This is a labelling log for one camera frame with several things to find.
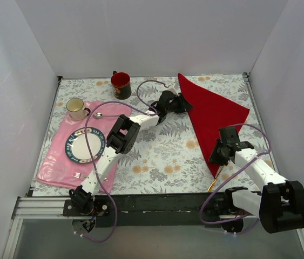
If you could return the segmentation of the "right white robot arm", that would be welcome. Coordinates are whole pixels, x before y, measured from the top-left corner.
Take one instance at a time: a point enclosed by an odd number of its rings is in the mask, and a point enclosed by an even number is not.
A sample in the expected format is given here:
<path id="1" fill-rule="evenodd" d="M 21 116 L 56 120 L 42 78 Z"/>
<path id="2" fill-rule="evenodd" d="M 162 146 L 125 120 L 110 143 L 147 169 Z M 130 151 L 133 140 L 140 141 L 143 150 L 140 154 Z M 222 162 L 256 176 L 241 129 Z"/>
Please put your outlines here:
<path id="1" fill-rule="evenodd" d="M 245 187 L 226 189 L 224 210 L 232 215 L 244 210 L 256 216 L 270 234 L 304 228 L 303 185 L 273 170 L 250 142 L 240 140 L 234 126 L 219 129 L 219 135 L 209 161 L 219 166 L 233 162 L 259 189 L 258 193 Z"/>

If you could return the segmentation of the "gold fork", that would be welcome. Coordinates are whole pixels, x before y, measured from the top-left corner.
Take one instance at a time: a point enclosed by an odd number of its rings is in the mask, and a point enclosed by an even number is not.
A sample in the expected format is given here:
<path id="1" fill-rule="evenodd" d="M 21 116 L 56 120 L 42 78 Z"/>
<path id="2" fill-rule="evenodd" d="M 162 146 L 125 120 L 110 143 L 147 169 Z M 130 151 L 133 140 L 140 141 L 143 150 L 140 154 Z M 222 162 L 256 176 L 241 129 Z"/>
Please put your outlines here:
<path id="1" fill-rule="evenodd" d="M 217 173 L 216 173 L 216 175 L 214 177 L 213 182 L 211 183 L 211 185 L 209 186 L 209 188 L 207 190 L 209 193 L 212 191 L 212 189 L 213 189 L 213 187 L 214 187 L 214 185 L 215 185 L 215 183 L 216 183 L 216 181 L 218 179 L 218 176 L 220 175 L 222 169 L 223 169 L 223 166 L 220 166 L 220 168 L 218 169 L 218 171 L 217 171 Z"/>

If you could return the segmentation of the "red cloth napkin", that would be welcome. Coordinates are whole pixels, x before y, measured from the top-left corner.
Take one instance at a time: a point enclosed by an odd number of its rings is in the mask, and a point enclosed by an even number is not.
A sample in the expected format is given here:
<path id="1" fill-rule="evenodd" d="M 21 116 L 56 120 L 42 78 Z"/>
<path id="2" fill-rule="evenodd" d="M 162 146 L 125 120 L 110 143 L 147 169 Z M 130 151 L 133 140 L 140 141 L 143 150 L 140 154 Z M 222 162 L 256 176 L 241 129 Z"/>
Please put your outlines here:
<path id="1" fill-rule="evenodd" d="M 244 123 L 249 109 L 219 94 L 211 92 L 178 74 L 181 93 L 193 108 L 188 111 L 206 165 L 213 176 L 219 166 L 209 162 L 219 129 L 233 124 Z"/>

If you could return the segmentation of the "silver fork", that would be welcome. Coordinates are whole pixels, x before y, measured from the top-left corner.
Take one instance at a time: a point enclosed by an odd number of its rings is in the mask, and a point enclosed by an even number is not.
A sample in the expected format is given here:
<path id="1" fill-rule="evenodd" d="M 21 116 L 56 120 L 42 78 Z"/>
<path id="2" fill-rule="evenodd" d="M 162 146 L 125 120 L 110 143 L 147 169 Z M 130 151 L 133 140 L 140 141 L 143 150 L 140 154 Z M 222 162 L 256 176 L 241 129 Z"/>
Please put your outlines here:
<path id="1" fill-rule="evenodd" d="M 76 178 L 76 179 L 84 179 L 84 178 L 86 178 L 87 177 L 87 175 L 86 174 L 83 174 L 83 173 L 77 173 L 77 172 L 75 172 L 75 173 L 73 173 L 73 175 L 72 175 L 74 178 Z"/>

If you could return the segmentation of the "black red mug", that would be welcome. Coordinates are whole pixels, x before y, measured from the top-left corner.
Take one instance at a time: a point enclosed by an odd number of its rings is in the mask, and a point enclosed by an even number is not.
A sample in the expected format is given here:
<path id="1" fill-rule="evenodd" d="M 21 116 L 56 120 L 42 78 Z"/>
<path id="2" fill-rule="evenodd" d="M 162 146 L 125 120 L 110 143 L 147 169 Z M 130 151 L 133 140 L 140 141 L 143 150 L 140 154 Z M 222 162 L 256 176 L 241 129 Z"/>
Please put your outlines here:
<path id="1" fill-rule="evenodd" d="M 119 100 L 128 99 L 131 94 L 130 76 L 125 72 L 113 71 L 111 85 L 114 89 L 114 96 Z"/>

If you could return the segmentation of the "cream enamel mug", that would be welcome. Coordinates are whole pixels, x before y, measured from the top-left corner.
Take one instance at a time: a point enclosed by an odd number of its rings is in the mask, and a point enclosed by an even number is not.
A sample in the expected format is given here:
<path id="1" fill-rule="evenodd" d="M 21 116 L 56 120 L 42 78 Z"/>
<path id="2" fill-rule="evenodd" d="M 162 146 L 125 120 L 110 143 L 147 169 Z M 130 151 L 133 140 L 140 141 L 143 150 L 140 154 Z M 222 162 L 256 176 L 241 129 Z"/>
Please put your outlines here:
<path id="1" fill-rule="evenodd" d="M 85 106 L 82 99 L 73 98 L 66 104 L 66 109 L 73 120 L 80 121 L 86 118 L 91 110 Z"/>

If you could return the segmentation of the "aluminium frame rail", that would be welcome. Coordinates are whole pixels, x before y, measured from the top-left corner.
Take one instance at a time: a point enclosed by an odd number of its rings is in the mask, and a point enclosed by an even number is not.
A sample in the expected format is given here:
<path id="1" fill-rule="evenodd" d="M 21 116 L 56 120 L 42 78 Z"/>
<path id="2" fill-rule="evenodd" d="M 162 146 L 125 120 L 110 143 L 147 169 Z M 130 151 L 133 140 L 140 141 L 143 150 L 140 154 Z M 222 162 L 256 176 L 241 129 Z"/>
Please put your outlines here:
<path id="1" fill-rule="evenodd" d="M 70 208 L 64 207 L 66 201 L 66 197 L 19 197 L 12 213 L 9 237 L 3 258 L 13 257 L 24 220 L 84 220 L 87 218 L 83 215 L 64 215 L 64 212 L 70 210 Z"/>

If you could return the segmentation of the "black mounting base plate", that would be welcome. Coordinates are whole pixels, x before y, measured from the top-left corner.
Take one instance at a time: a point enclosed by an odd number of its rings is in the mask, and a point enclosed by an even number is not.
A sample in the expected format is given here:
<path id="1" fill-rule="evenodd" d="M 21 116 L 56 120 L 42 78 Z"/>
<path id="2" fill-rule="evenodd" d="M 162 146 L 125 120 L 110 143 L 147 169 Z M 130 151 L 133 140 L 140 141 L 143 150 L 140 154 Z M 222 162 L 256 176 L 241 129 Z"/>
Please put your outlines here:
<path id="1" fill-rule="evenodd" d="M 199 210 L 209 193 L 114 195 L 118 227 L 127 226 L 200 226 Z M 89 212 L 81 213 L 71 200 L 66 200 L 63 216 L 94 217 L 96 227 L 108 228 L 114 223 L 110 199 L 99 195 Z"/>

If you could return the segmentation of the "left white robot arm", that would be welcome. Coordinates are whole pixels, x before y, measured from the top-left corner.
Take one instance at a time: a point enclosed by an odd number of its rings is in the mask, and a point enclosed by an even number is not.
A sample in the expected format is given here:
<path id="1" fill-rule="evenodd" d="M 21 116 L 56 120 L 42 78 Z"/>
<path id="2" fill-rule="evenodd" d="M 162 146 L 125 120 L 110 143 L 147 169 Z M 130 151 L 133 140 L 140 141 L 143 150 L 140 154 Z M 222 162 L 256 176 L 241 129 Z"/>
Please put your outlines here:
<path id="1" fill-rule="evenodd" d="M 169 113 L 184 113 L 192 108 L 193 106 L 181 93 L 165 90 L 162 91 L 159 100 L 153 102 L 146 112 L 140 111 L 140 115 L 132 117 L 120 115 L 104 141 L 105 147 L 99 150 L 98 161 L 92 159 L 94 165 L 92 172 L 76 189 L 69 191 L 72 207 L 80 215 L 90 215 L 94 209 L 93 197 L 100 189 L 107 193 L 103 186 L 104 178 L 108 176 L 120 157 L 131 151 L 138 133 L 159 125 Z"/>

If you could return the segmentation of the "floral tablecloth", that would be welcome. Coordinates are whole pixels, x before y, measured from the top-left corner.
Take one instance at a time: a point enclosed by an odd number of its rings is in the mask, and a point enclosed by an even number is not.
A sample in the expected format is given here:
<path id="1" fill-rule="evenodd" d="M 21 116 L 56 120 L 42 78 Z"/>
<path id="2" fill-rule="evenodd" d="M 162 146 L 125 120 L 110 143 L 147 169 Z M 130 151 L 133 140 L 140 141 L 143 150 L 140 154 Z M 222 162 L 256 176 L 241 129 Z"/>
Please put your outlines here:
<path id="1" fill-rule="evenodd" d="M 249 141 L 259 153 L 267 149 L 266 140 L 259 132 L 259 115 L 245 74 L 190 76 L 189 80 L 248 108 L 240 139 Z M 67 196 L 69 193 L 68 188 L 37 181 L 37 174 L 67 112 L 66 103 L 73 98 L 84 100 L 89 108 L 96 107 L 100 101 L 110 104 L 114 100 L 107 78 L 60 81 L 36 173 L 34 196 Z M 188 114 L 171 113 L 161 125 L 139 133 L 132 151 L 118 161 L 114 179 L 106 180 L 105 184 L 112 186 L 112 194 L 195 193 L 207 191 L 213 180 Z M 222 183 L 227 188 L 244 186 L 258 190 L 253 180 L 232 163 L 222 169 L 214 188 Z"/>

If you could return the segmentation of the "white plate teal rim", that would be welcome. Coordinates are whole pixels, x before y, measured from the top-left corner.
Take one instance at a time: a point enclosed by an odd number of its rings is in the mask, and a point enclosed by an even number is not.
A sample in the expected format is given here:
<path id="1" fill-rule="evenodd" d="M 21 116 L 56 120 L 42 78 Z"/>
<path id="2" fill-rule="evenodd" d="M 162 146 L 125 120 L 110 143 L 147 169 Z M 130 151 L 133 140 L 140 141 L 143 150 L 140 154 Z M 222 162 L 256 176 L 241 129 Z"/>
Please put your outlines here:
<path id="1" fill-rule="evenodd" d="M 102 131 L 94 127 L 87 127 L 87 139 L 93 158 L 99 158 L 105 149 L 106 138 Z M 65 143 L 66 156 L 75 163 L 89 163 L 92 161 L 85 137 L 85 128 L 74 131 Z"/>

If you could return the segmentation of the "silver spoon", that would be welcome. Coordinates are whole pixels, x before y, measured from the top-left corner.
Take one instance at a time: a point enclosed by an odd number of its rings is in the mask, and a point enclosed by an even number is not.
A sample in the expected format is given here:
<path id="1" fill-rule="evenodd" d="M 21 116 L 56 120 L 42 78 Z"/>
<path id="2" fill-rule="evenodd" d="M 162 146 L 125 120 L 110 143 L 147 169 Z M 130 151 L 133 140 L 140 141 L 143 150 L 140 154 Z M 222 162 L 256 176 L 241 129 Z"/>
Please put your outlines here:
<path id="1" fill-rule="evenodd" d="M 96 112 L 93 114 L 93 117 L 95 119 L 104 119 L 104 118 L 113 118 L 113 117 L 119 117 L 120 115 L 104 115 L 100 112 Z"/>

